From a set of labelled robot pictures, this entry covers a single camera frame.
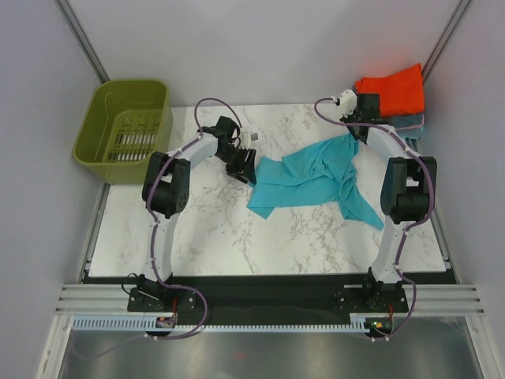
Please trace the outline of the turquoise t shirt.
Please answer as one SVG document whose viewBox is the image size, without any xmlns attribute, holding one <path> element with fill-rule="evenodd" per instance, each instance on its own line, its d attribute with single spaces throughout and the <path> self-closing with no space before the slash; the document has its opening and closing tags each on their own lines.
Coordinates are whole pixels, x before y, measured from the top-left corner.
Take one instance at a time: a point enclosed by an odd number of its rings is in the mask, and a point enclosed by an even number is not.
<svg viewBox="0 0 505 379">
<path fill-rule="evenodd" d="M 267 219 L 276 208 L 335 202 L 344 219 L 383 229 L 382 219 L 357 187 L 353 159 L 359 147 L 348 133 L 311 144 L 280 160 L 261 157 L 247 209 Z"/>
</svg>

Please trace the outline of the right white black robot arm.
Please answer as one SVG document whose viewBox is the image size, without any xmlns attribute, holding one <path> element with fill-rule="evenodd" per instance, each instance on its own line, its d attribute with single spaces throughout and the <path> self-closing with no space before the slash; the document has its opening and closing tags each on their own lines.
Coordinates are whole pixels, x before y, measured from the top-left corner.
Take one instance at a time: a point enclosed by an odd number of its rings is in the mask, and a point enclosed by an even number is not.
<svg viewBox="0 0 505 379">
<path fill-rule="evenodd" d="M 435 204 L 437 162 L 409 148 L 395 127 L 380 124 L 380 97 L 347 89 L 339 95 L 340 121 L 355 140 L 372 148 L 386 163 L 380 192 L 385 215 L 383 237 L 376 259 L 361 287 L 337 290 L 339 309 L 347 312 L 406 312 L 402 284 L 402 254 L 412 229 L 431 217 Z"/>
</svg>

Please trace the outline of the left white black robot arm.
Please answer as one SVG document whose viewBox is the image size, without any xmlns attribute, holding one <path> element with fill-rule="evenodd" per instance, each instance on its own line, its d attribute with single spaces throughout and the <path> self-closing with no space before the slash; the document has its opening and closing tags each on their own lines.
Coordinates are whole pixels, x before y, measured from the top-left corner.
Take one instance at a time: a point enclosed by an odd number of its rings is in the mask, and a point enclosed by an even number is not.
<svg viewBox="0 0 505 379">
<path fill-rule="evenodd" d="M 219 117 L 185 146 L 168 153 L 154 152 L 149 160 L 142 199 L 153 217 L 148 257 L 136 286 L 129 292 L 129 312 L 166 312 L 176 308 L 181 293 L 171 283 L 172 249 L 179 215 L 189 202 L 192 169 L 210 157 L 225 163 L 226 174 L 245 184 L 256 183 L 256 150 L 241 147 L 240 125 Z"/>
</svg>

